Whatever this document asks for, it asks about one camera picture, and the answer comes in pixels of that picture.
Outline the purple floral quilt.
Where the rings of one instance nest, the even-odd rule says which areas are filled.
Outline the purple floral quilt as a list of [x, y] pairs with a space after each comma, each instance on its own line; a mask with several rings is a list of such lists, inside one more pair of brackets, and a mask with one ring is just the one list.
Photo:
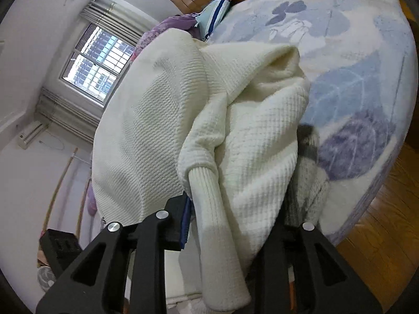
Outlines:
[[[184, 14], [171, 16], [164, 21], [161, 21], [158, 25], [154, 26], [150, 31], [145, 32], [140, 40], [137, 42], [134, 48], [134, 53], [129, 59], [129, 63], [132, 64], [134, 60], [140, 55], [140, 53], [161, 33], [164, 33], [168, 29], [179, 29], [186, 31], [193, 38], [200, 40], [200, 29], [197, 25], [196, 20], [197, 14]], [[95, 216], [97, 213], [97, 202], [95, 199], [92, 182], [89, 182], [87, 188], [87, 212], [90, 216]]]

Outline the barred window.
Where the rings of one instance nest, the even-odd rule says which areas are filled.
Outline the barred window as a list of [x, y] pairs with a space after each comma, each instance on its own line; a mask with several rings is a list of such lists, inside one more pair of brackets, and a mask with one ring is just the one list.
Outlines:
[[89, 24], [69, 55], [60, 78], [86, 97], [105, 104], [133, 53], [130, 44]]

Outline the patterned bed sheet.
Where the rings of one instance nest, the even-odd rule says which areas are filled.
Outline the patterned bed sheet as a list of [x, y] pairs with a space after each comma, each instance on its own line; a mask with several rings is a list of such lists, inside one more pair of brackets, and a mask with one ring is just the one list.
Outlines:
[[330, 192], [319, 219], [338, 244], [375, 198], [406, 138], [418, 89], [413, 32], [398, 0], [246, 0], [211, 43], [297, 47], [311, 83], [302, 123], [319, 133]]

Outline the wooden barre rail lower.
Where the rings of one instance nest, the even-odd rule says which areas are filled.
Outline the wooden barre rail lower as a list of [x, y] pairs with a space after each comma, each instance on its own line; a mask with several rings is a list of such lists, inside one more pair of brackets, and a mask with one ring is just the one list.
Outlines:
[[80, 202], [80, 210], [79, 210], [78, 221], [77, 221], [77, 225], [76, 225], [76, 233], [75, 233], [75, 236], [78, 240], [80, 239], [82, 219], [83, 219], [85, 203], [86, 203], [86, 198], [87, 198], [87, 192], [88, 192], [88, 189], [89, 189], [90, 182], [91, 182], [91, 176], [89, 176], [87, 178], [87, 181], [86, 181], [85, 187], [84, 187], [84, 191], [82, 193], [81, 202]]

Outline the cream white knit sweater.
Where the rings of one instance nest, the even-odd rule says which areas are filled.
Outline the cream white knit sweater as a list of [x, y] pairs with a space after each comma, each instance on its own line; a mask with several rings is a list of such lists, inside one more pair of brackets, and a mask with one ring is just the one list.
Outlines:
[[107, 222], [141, 222], [171, 197], [195, 207], [201, 296], [229, 313], [278, 216], [297, 162], [310, 85], [286, 44], [208, 44], [169, 29], [134, 60], [105, 108], [92, 186]]

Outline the wooden barre rail upper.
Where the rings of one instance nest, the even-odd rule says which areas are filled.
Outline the wooden barre rail upper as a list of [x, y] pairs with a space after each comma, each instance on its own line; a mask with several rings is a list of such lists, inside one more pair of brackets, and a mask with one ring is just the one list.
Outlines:
[[67, 164], [65, 165], [65, 168], [64, 168], [64, 170], [63, 170], [63, 172], [62, 172], [62, 174], [61, 174], [60, 178], [58, 179], [58, 183], [57, 183], [57, 185], [56, 185], [56, 187], [55, 187], [55, 190], [53, 191], [53, 195], [52, 195], [51, 201], [50, 201], [50, 203], [49, 203], [49, 205], [48, 205], [48, 209], [47, 209], [47, 212], [46, 212], [46, 216], [45, 216], [44, 221], [43, 221], [43, 227], [42, 227], [42, 230], [41, 230], [41, 234], [42, 234], [42, 235], [43, 235], [43, 234], [46, 232], [46, 230], [48, 229], [48, 223], [49, 223], [49, 221], [50, 221], [50, 219], [51, 219], [51, 214], [52, 214], [53, 207], [54, 207], [54, 205], [55, 205], [55, 202], [56, 202], [56, 199], [57, 199], [58, 193], [59, 193], [59, 191], [60, 191], [60, 188], [61, 188], [61, 186], [62, 186], [62, 183], [63, 183], [63, 181], [64, 181], [64, 178], [65, 178], [66, 174], [68, 173], [68, 169], [70, 168], [70, 165], [72, 164], [73, 160], [75, 159], [76, 154], [78, 153], [78, 150], [79, 150], [79, 148], [78, 148], [78, 147], [76, 147], [76, 148], [73, 150], [73, 153], [70, 155], [70, 158], [69, 158], [69, 160], [68, 160]]

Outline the black white printed garment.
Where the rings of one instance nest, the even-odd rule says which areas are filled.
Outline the black white printed garment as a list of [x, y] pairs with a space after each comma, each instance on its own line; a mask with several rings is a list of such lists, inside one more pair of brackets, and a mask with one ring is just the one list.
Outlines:
[[313, 126], [297, 128], [297, 162], [284, 198], [285, 224], [318, 224], [329, 195], [326, 171], [318, 166], [319, 134]]

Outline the wall air conditioner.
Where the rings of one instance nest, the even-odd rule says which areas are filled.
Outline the wall air conditioner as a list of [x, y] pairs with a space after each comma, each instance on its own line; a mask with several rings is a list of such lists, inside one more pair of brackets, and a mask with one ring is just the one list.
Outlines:
[[17, 138], [17, 143], [20, 148], [26, 150], [32, 141], [44, 130], [46, 125], [41, 121], [33, 121], [27, 125]]

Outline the wooden barre rail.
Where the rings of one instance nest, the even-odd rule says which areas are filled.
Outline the wooden barre rail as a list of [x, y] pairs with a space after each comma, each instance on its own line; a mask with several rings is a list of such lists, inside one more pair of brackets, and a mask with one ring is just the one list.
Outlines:
[[49, 221], [50, 221], [50, 219], [51, 219], [51, 214], [52, 214], [53, 207], [54, 207], [54, 205], [55, 205], [55, 202], [56, 202], [56, 199], [57, 199], [58, 193], [59, 193], [59, 191], [60, 191], [60, 188], [61, 188], [61, 186], [62, 186], [62, 183], [63, 183], [63, 181], [64, 181], [64, 178], [65, 178], [66, 174], [68, 173], [68, 169], [70, 168], [70, 165], [72, 164], [73, 160], [75, 159], [76, 154], [78, 153], [78, 150], [79, 150], [79, 148], [78, 148], [78, 147], [76, 147], [76, 148], [73, 150], [73, 153], [70, 155], [70, 158], [69, 158], [69, 160], [68, 160], [67, 164], [65, 165], [65, 168], [64, 168], [64, 170], [63, 170], [63, 172], [62, 172], [62, 174], [61, 174], [60, 178], [58, 179], [58, 183], [57, 183], [57, 185], [56, 185], [56, 187], [55, 187], [55, 190], [53, 191], [53, 195], [52, 195], [51, 201], [50, 201], [50, 203], [49, 203], [49, 205], [48, 205], [48, 209], [47, 209], [47, 212], [46, 212], [46, 216], [45, 216], [44, 221], [43, 221], [43, 227], [42, 227], [42, 230], [41, 230], [41, 234], [42, 234], [42, 235], [43, 235], [43, 234], [46, 232], [46, 230], [48, 229], [48, 223], [49, 223]]
[[90, 182], [91, 182], [91, 176], [89, 176], [87, 178], [87, 181], [86, 181], [85, 187], [84, 187], [84, 191], [82, 193], [81, 202], [80, 202], [80, 210], [79, 210], [78, 221], [77, 221], [77, 225], [76, 225], [76, 233], [75, 233], [75, 236], [78, 240], [80, 239], [82, 219], [83, 219], [85, 203], [86, 203], [86, 198], [87, 198], [87, 192], [88, 192], [88, 189], [89, 189]]

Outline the right striped curtain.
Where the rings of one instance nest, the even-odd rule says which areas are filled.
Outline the right striped curtain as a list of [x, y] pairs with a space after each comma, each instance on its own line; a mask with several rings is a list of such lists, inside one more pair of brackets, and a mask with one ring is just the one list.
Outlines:
[[147, 15], [138, 14], [114, 0], [92, 0], [80, 16], [132, 46], [156, 25]]

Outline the striped curtain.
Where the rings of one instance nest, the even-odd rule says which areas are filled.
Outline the striped curtain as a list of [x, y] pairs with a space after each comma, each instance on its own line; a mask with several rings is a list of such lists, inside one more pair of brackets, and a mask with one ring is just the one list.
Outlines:
[[41, 88], [38, 97], [36, 114], [46, 119], [48, 123], [55, 123], [88, 143], [94, 142], [100, 122], [97, 116], [44, 87]]
[[114, 0], [92, 0], [80, 16], [132, 46], [156, 25], [147, 15], [138, 14]]

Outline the left striped curtain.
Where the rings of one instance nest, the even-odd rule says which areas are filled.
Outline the left striped curtain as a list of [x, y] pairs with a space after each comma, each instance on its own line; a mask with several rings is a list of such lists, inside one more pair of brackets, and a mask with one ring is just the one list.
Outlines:
[[94, 142], [100, 122], [97, 116], [44, 87], [41, 88], [38, 97], [36, 114], [46, 119], [48, 123], [55, 123], [88, 143]]

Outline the blue striped pillow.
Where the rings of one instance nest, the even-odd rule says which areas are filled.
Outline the blue striped pillow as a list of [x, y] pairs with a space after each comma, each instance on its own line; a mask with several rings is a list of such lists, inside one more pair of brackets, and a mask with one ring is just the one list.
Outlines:
[[196, 16], [200, 40], [206, 41], [214, 29], [221, 23], [230, 8], [232, 0], [211, 0], [211, 2]]

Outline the black bench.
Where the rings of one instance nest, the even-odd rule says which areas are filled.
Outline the black bench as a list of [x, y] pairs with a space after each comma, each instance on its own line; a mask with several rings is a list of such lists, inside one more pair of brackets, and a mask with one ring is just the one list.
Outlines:
[[56, 279], [82, 252], [82, 247], [74, 233], [47, 229], [39, 242], [46, 262], [48, 262]]

